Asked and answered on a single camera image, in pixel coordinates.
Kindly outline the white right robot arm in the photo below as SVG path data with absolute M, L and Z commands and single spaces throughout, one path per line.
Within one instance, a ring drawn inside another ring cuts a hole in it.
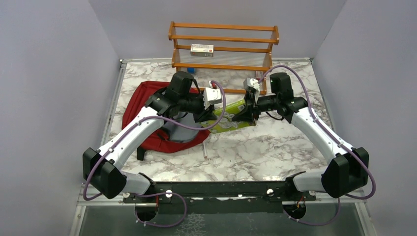
M 262 112 L 277 111 L 282 119 L 299 129 L 319 150 L 328 166 L 323 170 L 300 172 L 285 179 L 284 195 L 296 200 L 303 192 L 326 192 L 333 198 L 346 195 L 368 182 L 366 168 L 369 154 L 362 147 L 344 142 L 316 115 L 303 97 L 295 97 L 290 76 L 273 73 L 270 76 L 272 95 L 259 96 L 259 83 L 247 78 L 243 82 L 246 94 L 244 108 L 233 121 L 255 123 Z

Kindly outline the red backpack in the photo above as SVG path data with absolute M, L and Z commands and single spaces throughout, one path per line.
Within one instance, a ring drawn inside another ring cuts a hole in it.
M 141 82 L 131 96 L 123 114 L 121 128 L 124 129 L 137 116 L 151 95 L 168 85 L 168 82 Z M 167 122 L 137 147 L 136 159 L 143 161 L 146 152 L 150 150 L 174 153 L 192 148 L 201 144 L 209 135 L 209 130 L 190 130 Z

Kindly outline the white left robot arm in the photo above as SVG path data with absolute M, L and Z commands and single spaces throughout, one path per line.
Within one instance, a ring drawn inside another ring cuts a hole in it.
M 176 72 L 171 82 L 144 81 L 135 89 L 122 118 L 122 130 L 98 149 L 84 151 L 83 175 L 86 185 L 98 195 L 112 199 L 122 192 L 135 193 L 143 202 L 153 199 L 152 180 L 144 174 L 122 171 L 138 148 L 176 153 L 203 143 L 210 128 L 197 122 L 186 124 L 185 116 L 209 114 L 215 104 L 225 103 L 226 95 L 217 81 L 205 89 L 192 88 L 194 77 Z

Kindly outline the green yellow paperback book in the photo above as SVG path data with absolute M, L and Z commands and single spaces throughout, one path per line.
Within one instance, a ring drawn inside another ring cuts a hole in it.
M 255 124 L 252 122 L 232 121 L 232 118 L 236 114 L 241 112 L 244 109 L 244 107 L 245 107 L 245 101 L 243 99 L 240 101 L 228 104 L 226 106 L 226 110 L 221 121 L 216 126 L 209 129 L 209 131 L 213 134 L 216 134 L 216 133 L 234 131 L 234 130 L 246 128 L 249 126 L 254 126 Z

